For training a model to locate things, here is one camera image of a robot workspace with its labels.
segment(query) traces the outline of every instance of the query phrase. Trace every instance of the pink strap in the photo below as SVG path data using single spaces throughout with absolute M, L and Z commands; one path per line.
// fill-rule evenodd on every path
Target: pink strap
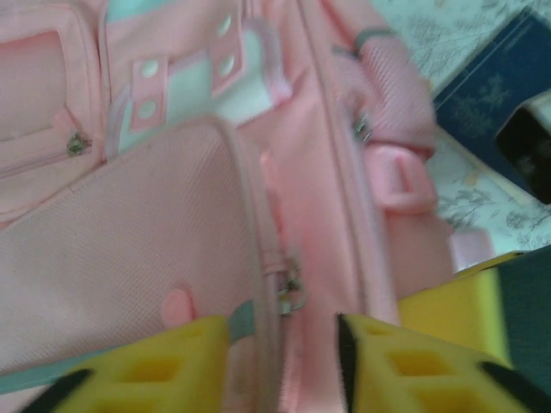
M 392 213 L 415 215 L 434 211 L 437 195 L 422 160 L 398 146 L 373 145 L 366 150 L 375 198 Z
M 157 56 L 134 62 L 131 130 L 148 129 L 164 123 L 168 72 L 168 56 Z
M 218 39 L 209 47 L 213 62 L 213 96 L 235 84 L 245 72 L 241 15 L 237 8 L 219 28 Z

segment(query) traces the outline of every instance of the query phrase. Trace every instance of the yellow plastic piece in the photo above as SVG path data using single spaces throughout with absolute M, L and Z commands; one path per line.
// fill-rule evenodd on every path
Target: yellow plastic piece
M 489 355 L 364 316 L 357 339 L 354 413 L 527 413 L 477 367 Z
M 402 299 L 402 325 L 510 365 L 498 283 L 498 270 L 491 268 Z
M 457 273 L 458 277 L 465 277 L 469 275 L 478 274 L 480 271 L 484 271 L 485 269 L 489 269 L 492 267 L 496 267 L 499 264 L 512 260 L 513 258 L 516 258 L 520 256 L 521 252 L 509 252 L 507 254 L 503 254 L 502 256 L 496 256 L 495 258 L 481 262 L 480 264 L 474 265 L 472 267 L 466 268 L 459 273 Z
M 56 413 L 220 413 L 229 335 L 224 317 L 117 348 L 73 369 L 94 374 Z

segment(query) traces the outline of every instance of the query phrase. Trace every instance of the book cover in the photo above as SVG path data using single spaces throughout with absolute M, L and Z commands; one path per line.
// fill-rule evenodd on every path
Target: book cover
M 551 30 L 527 7 L 479 48 L 435 98 L 439 126 L 490 169 L 532 195 L 499 149 L 496 136 L 521 104 L 551 89 L 550 68 Z

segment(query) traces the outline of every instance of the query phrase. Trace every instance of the backpack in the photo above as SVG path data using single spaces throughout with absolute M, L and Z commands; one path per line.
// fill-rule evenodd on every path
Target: backpack
M 397 324 L 473 254 L 436 215 L 430 92 L 367 2 L 0 6 L 4 406 L 232 315 L 223 411 L 341 412 L 334 315 Z

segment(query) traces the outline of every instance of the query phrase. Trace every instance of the white floral tablecloth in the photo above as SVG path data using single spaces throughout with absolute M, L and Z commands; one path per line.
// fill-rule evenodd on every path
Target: white floral tablecloth
M 551 20 L 551 0 L 372 0 L 402 35 L 412 58 L 436 87 L 522 7 Z M 439 212 L 454 227 L 482 227 L 498 253 L 551 244 L 551 207 L 518 205 L 444 142 L 430 160 Z

